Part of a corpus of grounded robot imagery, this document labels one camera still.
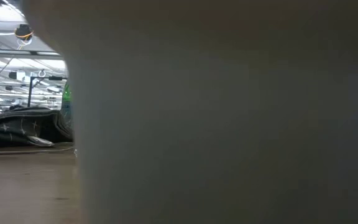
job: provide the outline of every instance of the metal rod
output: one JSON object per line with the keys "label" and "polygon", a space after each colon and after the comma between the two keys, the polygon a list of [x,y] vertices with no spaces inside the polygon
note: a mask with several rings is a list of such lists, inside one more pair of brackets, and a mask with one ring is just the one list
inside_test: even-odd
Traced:
{"label": "metal rod", "polygon": [[[60,95],[54,95],[54,94],[31,94],[32,96],[36,96],[36,97],[54,97],[54,98],[61,98],[62,94]],[[0,96],[14,96],[14,97],[18,97],[18,96],[26,96],[28,97],[29,95],[27,93],[0,93]]]}
{"label": "metal rod", "polygon": [[[26,84],[9,84],[9,83],[0,83],[0,86],[13,86],[13,87],[27,87],[28,85]],[[60,85],[49,85],[49,86],[44,86],[44,85],[38,85],[37,88],[48,88],[48,87],[61,87]]]}
{"label": "metal rod", "polygon": [[74,146],[70,146],[64,149],[38,149],[38,150],[22,150],[22,151],[0,151],[0,155],[10,154],[33,154],[33,153],[57,153],[65,152],[74,149]]}
{"label": "metal rod", "polygon": [[31,105],[32,81],[34,79],[35,79],[35,77],[30,77],[29,100],[27,101],[27,107],[30,107],[30,105]]}
{"label": "metal rod", "polygon": [[0,58],[9,58],[15,55],[15,58],[27,59],[48,59],[48,60],[63,60],[63,57],[56,52],[42,52],[35,50],[1,50]]}

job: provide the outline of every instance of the floor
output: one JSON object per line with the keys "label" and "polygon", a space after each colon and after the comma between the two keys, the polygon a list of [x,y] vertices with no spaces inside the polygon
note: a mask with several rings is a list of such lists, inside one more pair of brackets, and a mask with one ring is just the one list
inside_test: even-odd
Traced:
{"label": "floor", "polygon": [[79,223],[72,151],[0,156],[0,224]]}

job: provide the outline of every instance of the ceiling light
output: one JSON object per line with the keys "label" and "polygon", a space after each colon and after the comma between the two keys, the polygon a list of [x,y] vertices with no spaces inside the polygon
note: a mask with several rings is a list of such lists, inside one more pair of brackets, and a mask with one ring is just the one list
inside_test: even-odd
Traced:
{"label": "ceiling light", "polygon": [[[28,97],[28,94],[20,94],[20,93],[0,93],[0,96],[23,96],[23,97]],[[52,95],[52,94],[31,94],[31,96],[53,96],[56,98],[61,98],[62,94],[58,94],[58,95]]]}
{"label": "ceiling light", "polygon": [[0,50],[0,54],[31,55],[31,52],[25,50]]}
{"label": "ceiling light", "polygon": [[33,99],[31,99],[31,103],[43,103],[45,101],[46,100],[33,100]]}
{"label": "ceiling light", "polygon": [[37,52],[39,55],[47,55],[47,56],[60,56],[59,53],[56,53],[56,52],[41,52],[41,51],[38,51]]}
{"label": "ceiling light", "polygon": [[47,59],[42,59],[40,60],[42,63],[47,64],[53,68],[57,68],[60,70],[66,69],[66,63],[63,60],[47,60]]}
{"label": "ceiling light", "polygon": [[24,17],[23,12],[21,12],[20,10],[18,10],[14,5],[12,5],[11,3],[9,3],[7,0],[2,0],[5,4],[7,4],[10,8],[12,8],[13,10],[15,10],[18,14],[20,14],[22,17]]}
{"label": "ceiling light", "polygon": [[49,83],[46,83],[44,81],[41,81],[40,83],[43,84],[43,85],[49,85]]}
{"label": "ceiling light", "polygon": [[54,91],[55,93],[60,93],[61,92],[61,89],[56,88],[56,87],[48,87],[47,90]]}

